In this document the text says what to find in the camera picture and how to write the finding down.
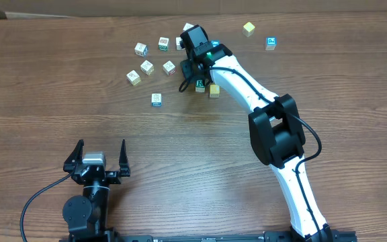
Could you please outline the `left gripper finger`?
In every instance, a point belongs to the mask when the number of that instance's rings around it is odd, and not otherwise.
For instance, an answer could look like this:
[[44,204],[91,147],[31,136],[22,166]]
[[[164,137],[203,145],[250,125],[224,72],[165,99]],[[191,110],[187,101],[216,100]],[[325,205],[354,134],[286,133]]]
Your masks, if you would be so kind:
[[73,152],[68,156],[63,164],[63,171],[71,173],[76,169],[76,166],[82,163],[84,140],[80,139],[77,142]]
[[120,156],[119,156],[119,166],[120,166],[120,177],[130,177],[130,166],[128,162],[128,157],[126,153],[126,141],[123,139],[120,149]]

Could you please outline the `green R block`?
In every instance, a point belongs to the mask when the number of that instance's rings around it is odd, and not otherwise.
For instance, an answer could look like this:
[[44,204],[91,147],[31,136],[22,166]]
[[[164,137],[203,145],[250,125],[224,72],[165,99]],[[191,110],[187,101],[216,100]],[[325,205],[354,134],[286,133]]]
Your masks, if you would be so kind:
[[205,87],[205,84],[204,84],[204,80],[197,80],[196,81],[196,87],[195,87],[195,91],[198,92],[198,93],[204,93],[206,90],[206,87]]

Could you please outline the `wooden block blue front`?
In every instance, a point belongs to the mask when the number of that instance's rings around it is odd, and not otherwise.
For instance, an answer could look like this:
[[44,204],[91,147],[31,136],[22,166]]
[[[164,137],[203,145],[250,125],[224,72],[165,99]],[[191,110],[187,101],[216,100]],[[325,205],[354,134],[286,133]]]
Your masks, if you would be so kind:
[[151,95],[151,105],[154,107],[162,106],[162,95],[160,93],[153,93]]

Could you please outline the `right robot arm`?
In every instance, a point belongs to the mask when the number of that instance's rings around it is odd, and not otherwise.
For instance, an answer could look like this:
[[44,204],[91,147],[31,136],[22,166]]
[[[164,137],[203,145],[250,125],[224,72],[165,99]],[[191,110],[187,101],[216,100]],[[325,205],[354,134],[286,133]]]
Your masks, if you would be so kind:
[[271,167],[290,211],[295,241],[332,241],[306,174],[303,146],[305,130],[315,131],[303,121],[294,98],[279,96],[258,83],[223,44],[214,46],[203,27],[184,30],[181,47],[187,58],[181,62],[184,91],[192,81],[216,84],[226,90],[248,113],[252,149],[262,164]]

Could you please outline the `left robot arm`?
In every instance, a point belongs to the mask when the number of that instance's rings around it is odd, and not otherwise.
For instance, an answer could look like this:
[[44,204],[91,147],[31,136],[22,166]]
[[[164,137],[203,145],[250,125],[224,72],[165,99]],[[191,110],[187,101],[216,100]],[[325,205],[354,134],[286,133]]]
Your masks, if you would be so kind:
[[83,154],[84,141],[78,141],[64,162],[63,171],[83,186],[83,193],[69,198],[63,206],[62,216],[68,225],[69,241],[121,241],[120,234],[107,227],[110,185],[122,183],[130,176],[123,140],[119,156],[119,169],[108,171],[104,152]]

